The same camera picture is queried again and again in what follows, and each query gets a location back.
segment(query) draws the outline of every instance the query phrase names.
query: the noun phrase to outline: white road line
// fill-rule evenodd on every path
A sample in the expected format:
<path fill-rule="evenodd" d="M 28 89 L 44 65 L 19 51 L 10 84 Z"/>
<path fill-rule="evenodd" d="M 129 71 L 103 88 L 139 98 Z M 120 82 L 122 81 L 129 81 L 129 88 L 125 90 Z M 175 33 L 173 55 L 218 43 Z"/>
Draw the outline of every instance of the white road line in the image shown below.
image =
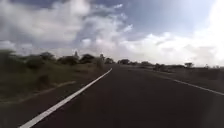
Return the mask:
<path fill-rule="evenodd" d="M 189 84 L 189 83 L 186 83 L 186 82 L 182 82 L 182 81 L 179 81 L 179 80 L 173 80 L 173 81 L 178 82 L 178 83 L 182 83 L 182 84 L 186 84 L 186 85 L 189 85 L 189 86 L 192 86 L 192 87 L 195 87 L 195 88 L 199 88 L 199 89 L 202 89 L 202 90 L 205 90 L 205 91 L 209 91 L 209 92 L 212 92 L 212 93 L 215 93 L 215 94 L 218 94 L 218 95 L 222 95 L 222 96 L 224 95 L 224 93 L 222 93 L 222 92 L 217 92 L 217 91 L 214 91 L 214 90 L 211 90 L 211 89 L 203 88 L 203 87 L 193 85 L 193 84 Z"/>
<path fill-rule="evenodd" d="M 28 121 L 27 123 L 23 124 L 19 128 L 31 128 L 32 126 L 34 126 L 35 124 L 37 124 L 38 122 L 40 122 L 42 119 L 44 119 L 45 117 L 47 117 L 51 113 L 53 113 L 55 110 L 57 110 L 61 106 L 65 105 L 67 102 L 69 102 L 70 100 L 72 100 L 74 97 L 76 97 L 77 95 L 79 95 L 80 93 L 82 93 L 84 90 L 86 90 L 88 87 L 90 87 L 91 85 L 93 85 L 95 82 L 97 82 L 98 80 L 100 80 L 101 78 L 103 78 L 105 75 L 107 75 L 108 73 L 110 73 L 111 70 L 112 70 L 112 68 L 108 72 L 106 72 L 105 74 L 103 74 L 102 76 L 98 77 L 96 80 L 92 81 L 91 83 L 89 83 L 88 85 L 86 85 L 85 87 L 83 87 L 82 89 L 80 89 L 77 92 L 73 93 L 72 95 L 68 96 L 67 98 L 65 98 L 64 100 L 60 101 L 56 105 L 52 106 L 48 110 L 42 112 L 41 114 L 39 114 L 38 116 L 36 116 L 32 120 Z"/>
<path fill-rule="evenodd" d="M 215 94 L 224 96 L 224 93 L 222 93 L 222 92 L 218 92 L 218 91 L 214 91 L 214 90 L 211 90 L 211 89 L 203 88 L 203 87 L 200 87 L 200 86 L 198 86 L 198 85 L 189 84 L 189 83 L 186 83 L 186 82 L 183 82 L 183 81 L 179 81 L 179 80 L 171 79 L 171 78 L 164 77 L 164 76 L 158 76 L 158 77 L 163 78 L 163 79 L 172 80 L 172 81 L 174 81 L 174 82 L 181 83 L 181 84 L 186 84 L 186 85 L 188 85 L 188 86 L 192 86 L 192 87 L 195 87 L 195 88 L 199 88 L 199 89 L 201 89 L 201 90 L 205 90 L 205 91 L 208 91 L 208 92 L 212 92 L 212 93 L 215 93 Z"/>

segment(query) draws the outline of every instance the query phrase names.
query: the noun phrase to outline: road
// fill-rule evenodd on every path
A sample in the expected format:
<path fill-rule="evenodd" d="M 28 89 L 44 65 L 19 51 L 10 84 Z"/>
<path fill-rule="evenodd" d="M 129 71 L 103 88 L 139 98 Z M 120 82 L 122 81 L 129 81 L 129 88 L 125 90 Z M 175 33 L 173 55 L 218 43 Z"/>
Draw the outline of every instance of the road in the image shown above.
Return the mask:
<path fill-rule="evenodd" d="M 224 97 L 115 67 L 34 128 L 223 128 Z"/>

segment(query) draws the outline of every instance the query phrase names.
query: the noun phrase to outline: grass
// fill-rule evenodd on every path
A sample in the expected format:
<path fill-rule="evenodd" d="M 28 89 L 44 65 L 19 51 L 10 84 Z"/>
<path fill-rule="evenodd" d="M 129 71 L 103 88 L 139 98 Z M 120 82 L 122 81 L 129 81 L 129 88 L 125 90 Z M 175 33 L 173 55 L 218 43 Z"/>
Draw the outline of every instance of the grass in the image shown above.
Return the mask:
<path fill-rule="evenodd" d="M 55 88 L 59 83 L 76 81 L 91 76 L 97 70 L 90 64 L 74 66 L 45 62 L 37 70 L 24 69 L 22 71 L 0 72 L 0 103 L 18 100 L 34 93 Z"/>

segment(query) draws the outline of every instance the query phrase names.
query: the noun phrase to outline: white cloud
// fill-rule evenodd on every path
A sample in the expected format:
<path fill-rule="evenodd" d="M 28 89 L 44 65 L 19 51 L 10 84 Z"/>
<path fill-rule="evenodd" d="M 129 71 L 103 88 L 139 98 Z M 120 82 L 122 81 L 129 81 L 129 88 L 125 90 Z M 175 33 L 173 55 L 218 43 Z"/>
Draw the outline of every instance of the white cloud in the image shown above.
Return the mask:
<path fill-rule="evenodd" d="M 8 0 L 0 1 L 2 26 L 10 34 L 14 29 L 41 42 L 71 42 L 82 29 L 82 18 L 90 5 L 85 0 L 55 3 L 49 9 L 35 9 Z"/>
<path fill-rule="evenodd" d="M 113 8 L 117 9 L 117 8 L 122 8 L 123 4 L 118 4 L 118 5 L 114 5 Z"/>
<path fill-rule="evenodd" d="M 7 0 L 0 1 L 0 38 L 6 40 L 0 42 L 0 48 L 31 52 L 49 50 L 57 56 L 78 50 L 95 55 L 104 53 L 115 59 L 153 63 L 183 64 L 192 61 L 197 65 L 224 65 L 223 5 L 222 0 L 216 0 L 208 28 L 195 31 L 192 37 L 164 32 L 160 36 L 149 33 L 142 39 L 129 41 L 124 34 L 133 31 L 133 25 L 125 25 L 123 21 L 127 20 L 127 16 L 116 13 L 116 9 L 123 7 L 122 4 L 106 7 L 90 4 L 88 0 L 70 0 L 54 3 L 52 8 L 36 9 Z M 98 12 L 109 14 L 101 16 Z M 88 24 L 92 25 L 93 35 L 74 42 Z"/>
<path fill-rule="evenodd" d="M 1 49 L 12 49 L 15 50 L 15 44 L 10 41 L 0 41 L 0 48 Z"/>

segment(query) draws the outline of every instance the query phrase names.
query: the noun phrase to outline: sky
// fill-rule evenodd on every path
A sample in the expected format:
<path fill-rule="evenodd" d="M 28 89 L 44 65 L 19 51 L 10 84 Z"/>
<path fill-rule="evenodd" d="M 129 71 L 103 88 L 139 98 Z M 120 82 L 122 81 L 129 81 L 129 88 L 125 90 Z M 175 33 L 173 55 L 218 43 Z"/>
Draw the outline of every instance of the sky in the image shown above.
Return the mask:
<path fill-rule="evenodd" d="M 224 66 L 224 0 L 0 0 L 0 49 Z"/>

